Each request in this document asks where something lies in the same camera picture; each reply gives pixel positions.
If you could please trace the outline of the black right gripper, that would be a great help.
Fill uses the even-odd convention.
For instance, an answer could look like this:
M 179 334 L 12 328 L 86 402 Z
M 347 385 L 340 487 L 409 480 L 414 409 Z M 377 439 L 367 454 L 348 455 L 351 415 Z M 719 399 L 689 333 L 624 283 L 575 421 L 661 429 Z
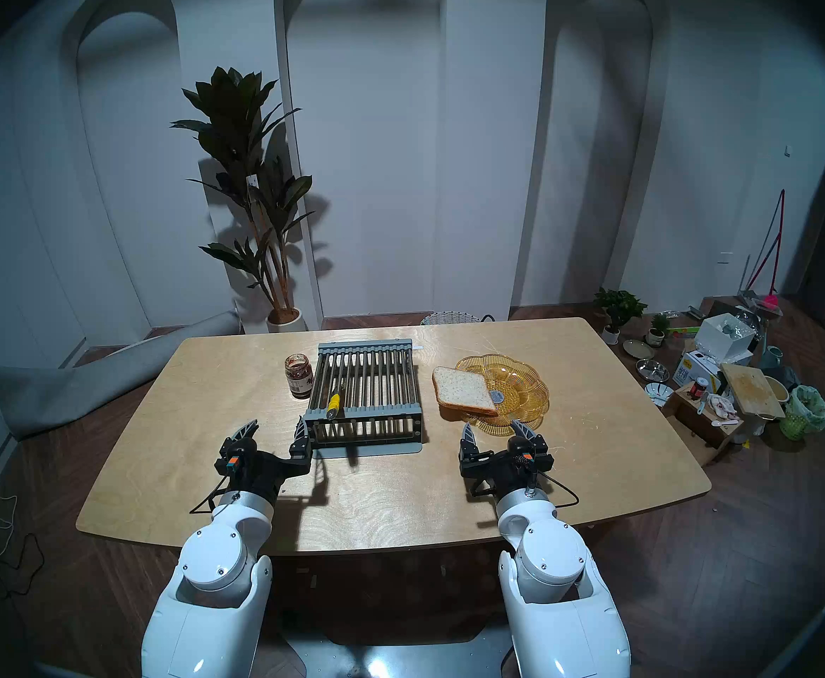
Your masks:
M 537 434 L 520 420 L 511 420 L 515 436 L 535 440 Z M 470 498 L 493 496 L 500 500 L 508 494 L 524 490 L 535 495 L 540 487 L 539 474 L 552 469 L 552 455 L 516 453 L 478 453 L 477 441 L 470 423 L 464 425 L 460 440 L 459 469 L 461 476 L 471 483 Z

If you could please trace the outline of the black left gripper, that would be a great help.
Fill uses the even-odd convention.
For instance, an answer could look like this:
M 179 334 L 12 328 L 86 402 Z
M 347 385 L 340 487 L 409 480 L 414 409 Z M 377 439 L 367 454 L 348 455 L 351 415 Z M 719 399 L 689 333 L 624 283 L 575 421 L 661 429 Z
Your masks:
M 251 439 L 259 428 L 251 420 L 231 435 L 232 441 Z M 306 421 L 298 418 L 289 457 L 281 458 L 258 449 L 255 442 L 225 443 L 225 492 L 254 494 L 270 505 L 276 505 L 280 488 L 288 478 L 305 476 L 312 462 L 312 445 Z

